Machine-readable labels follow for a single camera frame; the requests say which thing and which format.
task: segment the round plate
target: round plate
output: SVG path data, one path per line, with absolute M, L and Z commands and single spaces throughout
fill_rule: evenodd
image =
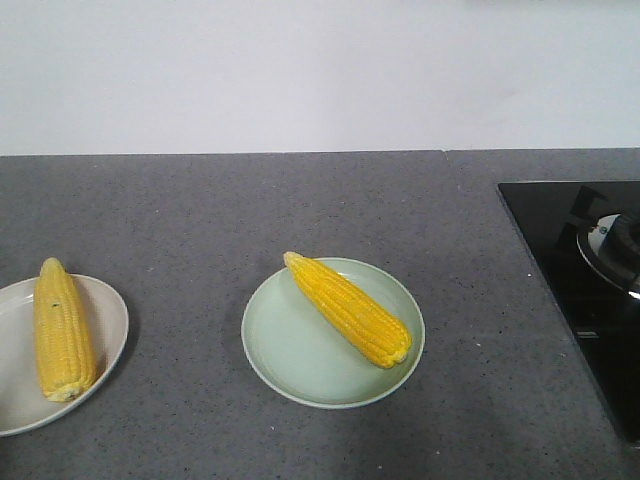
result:
M 320 258 L 401 318 L 413 337 L 404 362 L 385 370 L 370 363 L 316 310 L 287 268 L 253 294 L 242 319 L 242 343 L 256 373 L 285 397 L 319 408 L 373 403 L 395 391 L 416 368 L 424 322 L 395 278 L 357 260 Z
M 0 437 L 42 427 L 69 413 L 104 382 L 122 353 L 129 315 L 118 293 L 100 280 L 73 275 L 94 340 L 98 380 L 68 403 L 48 401 L 40 391 L 33 346 L 31 278 L 0 290 Z

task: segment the gas stove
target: gas stove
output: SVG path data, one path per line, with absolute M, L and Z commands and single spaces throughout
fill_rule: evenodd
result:
M 640 446 L 640 181 L 501 183 L 615 428 Z

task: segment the light green plate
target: light green plate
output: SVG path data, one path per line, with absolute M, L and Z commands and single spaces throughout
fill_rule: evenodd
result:
M 256 373 L 285 397 L 319 408 L 373 403 L 402 385 L 424 348 L 424 322 L 415 300 L 382 270 L 346 258 L 319 259 L 401 318 L 413 337 L 407 358 L 385 370 L 371 364 L 296 286 L 288 269 L 253 294 L 242 319 L 242 343 Z

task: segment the yellow corn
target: yellow corn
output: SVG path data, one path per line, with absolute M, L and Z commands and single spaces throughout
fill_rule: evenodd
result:
M 284 263 L 305 296 L 369 361 L 382 368 L 404 361 L 411 334 L 399 318 L 318 260 L 287 252 Z
M 67 402 L 96 379 L 96 360 L 80 295 L 60 261 L 45 260 L 33 294 L 36 364 L 47 399 Z

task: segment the gray countertop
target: gray countertop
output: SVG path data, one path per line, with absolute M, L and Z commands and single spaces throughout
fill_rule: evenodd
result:
M 55 255 L 131 315 L 85 404 L 0 439 L 0 478 L 638 478 L 497 192 L 638 178 L 640 150 L 0 158 L 0 287 Z M 253 372 L 243 309 L 286 250 L 413 293 L 425 354 L 396 393 L 325 411 Z

